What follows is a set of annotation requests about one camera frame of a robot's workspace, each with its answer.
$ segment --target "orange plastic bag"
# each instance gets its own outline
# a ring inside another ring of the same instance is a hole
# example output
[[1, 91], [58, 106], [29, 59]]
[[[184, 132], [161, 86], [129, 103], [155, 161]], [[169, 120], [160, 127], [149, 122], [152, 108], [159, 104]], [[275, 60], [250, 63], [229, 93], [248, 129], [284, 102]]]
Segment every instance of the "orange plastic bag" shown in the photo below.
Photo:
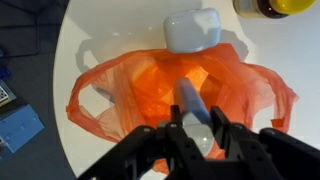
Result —
[[[219, 106], [231, 121], [248, 128], [259, 110], [274, 104], [273, 127], [288, 131], [297, 95], [274, 71], [240, 62], [230, 44], [192, 54], [141, 50], [106, 61], [77, 79], [67, 106], [68, 118], [98, 137], [119, 142], [139, 125], [155, 128], [170, 119], [172, 88], [180, 77], [191, 80], [208, 109]], [[78, 100], [88, 85], [111, 93], [115, 106], [98, 117], [90, 115]], [[222, 157], [217, 144], [208, 157]], [[165, 172], [163, 166], [156, 170]]]

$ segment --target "white table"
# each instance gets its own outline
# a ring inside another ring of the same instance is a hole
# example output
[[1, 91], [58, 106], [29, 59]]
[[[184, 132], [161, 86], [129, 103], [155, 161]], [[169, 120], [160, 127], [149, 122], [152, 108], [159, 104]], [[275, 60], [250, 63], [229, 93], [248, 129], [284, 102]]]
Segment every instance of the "white table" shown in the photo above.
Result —
[[[79, 128], [67, 119], [74, 82], [88, 68], [138, 49], [164, 48], [163, 19], [172, 12], [214, 7], [220, 13], [221, 42], [232, 43], [239, 56], [278, 72], [300, 96], [289, 134], [320, 148], [320, 2], [308, 11], [281, 20], [244, 19], [231, 0], [71, 0], [60, 32], [54, 69], [54, 107], [62, 145], [79, 176], [114, 143]], [[80, 103], [94, 115], [110, 103], [91, 87]], [[272, 110], [259, 113], [255, 130], [270, 126]], [[163, 179], [151, 172], [145, 178]]]

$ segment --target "jar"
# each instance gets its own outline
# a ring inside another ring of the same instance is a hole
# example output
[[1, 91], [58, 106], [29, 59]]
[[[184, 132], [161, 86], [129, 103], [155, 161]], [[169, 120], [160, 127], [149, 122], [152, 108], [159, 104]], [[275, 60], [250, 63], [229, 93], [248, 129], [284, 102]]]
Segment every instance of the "jar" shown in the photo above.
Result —
[[308, 9], [316, 0], [233, 0], [236, 12], [247, 18], [279, 19]]

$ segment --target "gray carpet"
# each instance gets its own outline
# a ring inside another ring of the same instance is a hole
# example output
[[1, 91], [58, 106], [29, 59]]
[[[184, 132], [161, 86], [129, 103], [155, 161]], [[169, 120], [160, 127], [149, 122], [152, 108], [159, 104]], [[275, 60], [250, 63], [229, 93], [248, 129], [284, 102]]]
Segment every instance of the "gray carpet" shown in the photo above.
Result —
[[[0, 1], [0, 21], [7, 19], [8, 15], [14, 14], [15, 17], [10, 18], [11, 20], [7, 22], [7, 25], [33, 24], [32, 21], [28, 20], [27, 13], [18, 13], [14, 8], [1, 3], [3, 1]], [[45, 0], [30, 0], [34, 4], [38, 2], [50, 4], [53, 2], [47, 1], [48, 3], [45, 3]], [[32, 3], [22, 3], [25, 0], [10, 0], [9, 2], [21, 8], [29, 8], [32, 11], [37, 11], [41, 5], [32, 6]], [[64, 6], [67, 5], [67, 1], [61, 2]], [[64, 12], [60, 6], [61, 2], [60, 4], [59, 2], [53, 2], [52, 6], [39, 18], [39, 24], [46, 24], [39, 26], [39, 44], [35, 43], [37, 37], [33, 36], [33, 27], [15, 29], [11, 33], [16, 34], [10, 34], [5, 27], [0, 26], [0, 46], [5, 46], [6, 50], [6, 57], [0, 58], [0, 64], [7, 66], [12, 72], [12, 77], [5, 82], [16, 95], [32, 105], [45, 127], [5, 163], [0, 164], [1, 180], [75, 179], [61, 146], [52, 99], [54, 54], [59, 34], [59, 24]], [[24, 56], [36, 52], [37, 55]]]

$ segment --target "white container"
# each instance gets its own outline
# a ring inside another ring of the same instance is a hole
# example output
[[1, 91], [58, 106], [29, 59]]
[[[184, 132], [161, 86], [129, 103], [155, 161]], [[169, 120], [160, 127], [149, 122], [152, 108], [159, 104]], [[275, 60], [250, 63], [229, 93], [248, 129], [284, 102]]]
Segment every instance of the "white container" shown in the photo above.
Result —
[[221, 24], [213, 8], [191, 10], [164, 21], [166, 44], [172, 53], [193, 53], [218, 44]]

